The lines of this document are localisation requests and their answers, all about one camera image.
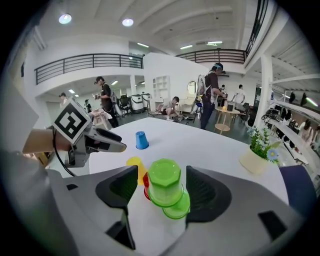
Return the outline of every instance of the balcony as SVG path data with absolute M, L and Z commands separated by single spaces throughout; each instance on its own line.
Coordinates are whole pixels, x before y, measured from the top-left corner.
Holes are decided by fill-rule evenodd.
M 114 53 L 92 53 L 82 54 L 59 59 L 36 68 L 36 84 L 40 84 L 50 78 L 63 75 L 68 72 L 92 69 L 98 67 L 128 67 L 143 69 L 143 59 L 140 57 L 114 54 Z
M 192 61 L 195 63 L 206 62 L 229 62 L 243 64 L 246 60 L 246 51 L 237 49 L 210 49 L 198 50 L 179 54 L 176 57 Z

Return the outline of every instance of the floor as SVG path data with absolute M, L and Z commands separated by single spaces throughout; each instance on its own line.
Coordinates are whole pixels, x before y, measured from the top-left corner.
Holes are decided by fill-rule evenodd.
M 126 115 L 125 117 L 121 117 L 118 118 L 118 122 L 119 125 L 125 125 L 128 124 L 130 122 L 139 120 L 139 119 L 143 119 L 143 118 L 147 118 L 147 117 L 154 117 L 154 118 L 159 118 L 159 119 L 165 119 L 165 117 L 163 115 L 148 115 L 147 112 L 144 113 L 139 113 L 139 114 L 129 114 Z M 215 130 L 215 125 L 218 119 L 218 114 L 216 111 L 214 111 L 210 117 L 210 120 L 208 122 L 208 125 L 206 126 L 206 130 L 213 132 L 213 133 L 220 133 L 220 130 Z M 189 126 L 193 126 L 193 127 L 200 127 L 200 121 L 198 118 L 196 118 L 194 120 L 194 123 L 192 120 L 183 120 L 181 121 L 181 124 L 186 125 L 186 123 L 189 123 Z M 223 136 L 227 136 L 229 138 L 235 139 L 237 141 L 249 144 L 250 143 L 250 137 L 247 133 L 248 128 L 247 126 L 241 122 L 240 123 L 240 118 L 236 117 L 234 120 L 234 123 L 231 124 L 231 129 L 230 131 L 224 131 L 222 133 Z M 275 142 L 278 141 L 279 139 L 276 137 L 271 137 L 270 141 L 271 142 Z M 288 150 L 285 148 L 285 146 L 282 144 L 277 148 L 277 151 L 279 153 L 279 165 L 280 166 L 291 166 L 291 165 L 296 165 L 296 162 L 294 161 L 294 159 L 292 158 L 292 156 L 290 155 L 290 153 L 288 152 Z M 59 155 L 61 157 L 62 160 L 65 159 L 66 157 L 66 152 L 59 152 Z M 57 170 L 61 173 L 63 178 L 66 177 L 70 177 L 70 175 L 63 169 L 62 165 L 60 164 L 58 158 L 56 156 L 52 157 L 52 160 L 49 163 L 49 168 L 53 169 L 53 170 Z M 89 161 L 87 161 L 85 163 L 84 167 L 81 168 L 72 168 L 71 171 L 73 173 L 75 173 L 75 175 L 77 176 L 81 176 L 81 175 L 87 175 L 89 174 Z

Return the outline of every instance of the blue flower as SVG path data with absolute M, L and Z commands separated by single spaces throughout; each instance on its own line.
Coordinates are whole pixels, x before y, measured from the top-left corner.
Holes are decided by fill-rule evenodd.
M 248 134 L 252 134 L 254 131 L 255 131 L 255 129 L 249 128 L 248 131 L 247 131 L 247 133 L 248 133 Z
M 266 157 L 268 158 L 268 160 L 274 161 L 278 158 L 278 153 L 275 149 L 270 148 L 266 153 Z

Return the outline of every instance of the dark pants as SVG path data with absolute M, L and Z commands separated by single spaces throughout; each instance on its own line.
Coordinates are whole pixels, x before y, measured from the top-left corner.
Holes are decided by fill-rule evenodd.
M 223 98 L 221 103 L 218 103 L 218 107 L 223 107 L 225 105 L 225 99 Z
M 215 110 L 215 104 L 211 104 L 210 101 L 203 101 L 202 102 L 202 110 L 203 113 L 201 115 L 201 126 L 200 128 L 205 130 L 208 124 L 208 121 L 211 117 L 212 112 Z
M 118 120 L 117 120 L 117 117 L 116 117 L 116 114 L 114 112 L 114 108 L 113 108 L 113 105 L 107 105 L 107 106 L 104 106 L 103 107 L 103 110 L 105 112 L 107 112 L 110 116 L 112 116 L 111 119 L 108 119 L 110 125 L 112 126 L 112 128 L 116 128 L 119 126 L 119 123 L 118 123 Z

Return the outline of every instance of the stacked green cups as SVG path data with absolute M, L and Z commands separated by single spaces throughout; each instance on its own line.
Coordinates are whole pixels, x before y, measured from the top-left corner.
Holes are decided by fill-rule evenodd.
M 148 171 L 148 195 L 156 206 L 171 219 L 180 219 L 190 210 L 190 197 L 181 184 L 181 169 L 177 163 L 162 158 L 152 163 Z

